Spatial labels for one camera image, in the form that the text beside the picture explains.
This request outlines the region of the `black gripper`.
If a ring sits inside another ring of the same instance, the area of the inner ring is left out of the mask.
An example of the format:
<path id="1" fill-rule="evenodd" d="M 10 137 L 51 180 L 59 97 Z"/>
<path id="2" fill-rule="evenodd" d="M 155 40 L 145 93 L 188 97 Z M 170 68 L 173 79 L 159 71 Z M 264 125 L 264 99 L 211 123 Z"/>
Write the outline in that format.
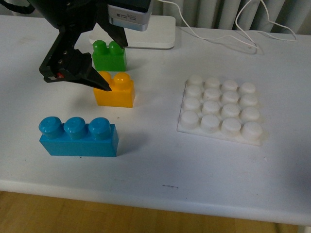
<path id="1" fill-rule="evenodd" d="M 84 32 L 99 26 L 121 47 L 128 47 L 125 30 L 112 25 L 104 0 L 40 0 L 38 10 L 59 35 L 39 71 L 47 83 L 70 82 L 111 91 L 107 81 L 92 67 L 90 53 L 81 53 L 75 44 Z"/>

